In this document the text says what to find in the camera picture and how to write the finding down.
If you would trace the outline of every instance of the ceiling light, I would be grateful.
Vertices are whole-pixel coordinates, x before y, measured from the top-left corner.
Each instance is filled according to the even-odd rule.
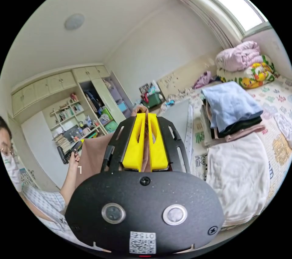
[[[66,21],[65,21],[65,28],[66,30],[75,30],[82,26],[84,23],[84,16],[82,14],[74,14],[71,15]]]

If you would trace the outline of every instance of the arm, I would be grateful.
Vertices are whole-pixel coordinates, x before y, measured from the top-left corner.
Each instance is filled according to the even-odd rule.
[[[75,191],[75,183],[76,183],[76,175],[78,170],[78,161],[80,157],[78,153],[71,154],[70,160],[69,160],[69,169],[67,172],[67,176],[65,179],[65,182],[60,190],[61,195],[63,196],[66,205],[68,205],[73,192]]]

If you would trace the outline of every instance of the brown cloth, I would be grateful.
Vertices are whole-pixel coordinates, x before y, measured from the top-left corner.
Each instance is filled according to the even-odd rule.
[[[146,125],[148,124],[148,109],[139,105],[132,111],[132,116],[136,116],[137,113],[146,113]],[[103,163],[103,156],[106,152],[106,147],[112,138],[113,133],[101,136],[98,138],[84,139],[82,145],[81,157],[79,160],[80,171],[77,173],[76,184],[77,188],[83,181],[89,177],[100,173]],[[150,160],[149,160],[149,139],[148,139],[148,126],[145,127],[144,138],[144,154],[142,163],[142,172],[150,172]]]

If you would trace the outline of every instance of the blue folded towel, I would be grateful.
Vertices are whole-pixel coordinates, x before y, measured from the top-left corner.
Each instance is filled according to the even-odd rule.
[[[252,119],[263,113],[259,104],[233,81],[207,87],[202,89],[202,93],[211,108],[211,128],[217,127],[219,132],[233,123]]]

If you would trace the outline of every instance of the pink clothing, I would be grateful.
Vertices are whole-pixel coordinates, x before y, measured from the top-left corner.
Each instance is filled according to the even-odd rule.
[[[214,79],[211,76],[211,72],[210,71],[206,71],[204,72],[199,78],[198,80],[195,82],[193,89],[198,89],[201,88],[211,82],[213,82]]]
[[[226,71],[241,71],[254,63],[263,62],[259,46],[254,41],[245,41],[234,48],[221,51],[215,58],[217,68]]]
[[[237,140],[241,137],[247,136],[252,132],[260,132],[263,131],[264,129],[266,129],[266,127],[264,126],[264,124],[261,122],[257,125],[251,126],[247,129],[241,129],[238,132],[232,134],[232,135],[227,135],[225,137],[225,140],[228,141],[233,141],[233,140]]]

